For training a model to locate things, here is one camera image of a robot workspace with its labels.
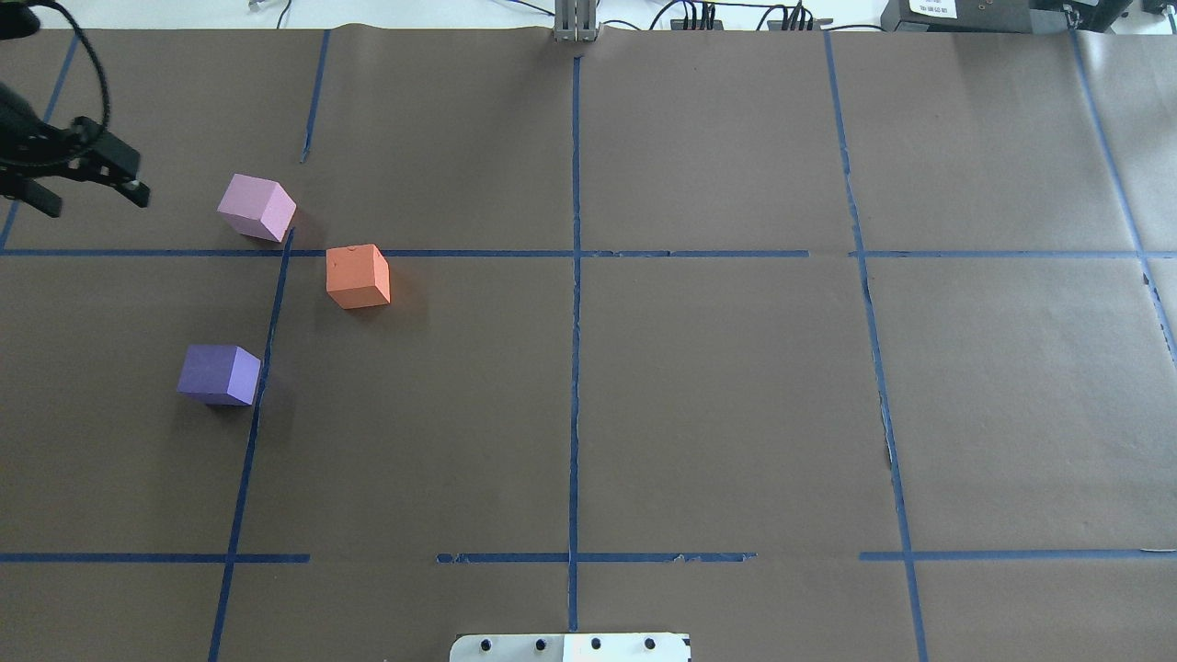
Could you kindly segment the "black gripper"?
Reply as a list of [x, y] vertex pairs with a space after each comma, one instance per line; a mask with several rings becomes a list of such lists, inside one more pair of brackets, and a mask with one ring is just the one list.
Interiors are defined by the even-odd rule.
[[4, 115], [1, 155], [1, 196], [49, 218], [62, 216], [64, 201], [39, 184], [39, 177], [97, 183], [139, 208], [149, 205], [151, 190], [139, 177], [142, 155], [88, 117], [77, 117], [59, 130], [35, 117]]

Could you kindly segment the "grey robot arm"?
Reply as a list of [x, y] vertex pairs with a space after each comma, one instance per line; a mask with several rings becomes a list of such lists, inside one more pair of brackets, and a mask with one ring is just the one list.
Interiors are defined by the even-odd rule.
[[40, 181], [66, 177], [97, 183], [142, 208], [151, 190], [139, 178], [142, 155], [99, 123], [77, 117], [68, 127], [54, 127], [11, 87], [1, 86], [1, 193], [52, 217], [64, 201]]

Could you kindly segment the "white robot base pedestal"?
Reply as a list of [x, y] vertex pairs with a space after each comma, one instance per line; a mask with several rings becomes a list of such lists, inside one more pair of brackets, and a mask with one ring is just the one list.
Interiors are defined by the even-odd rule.
[[685, 633], [485, 633], [463, 635], [450, 661], [691, 661]]

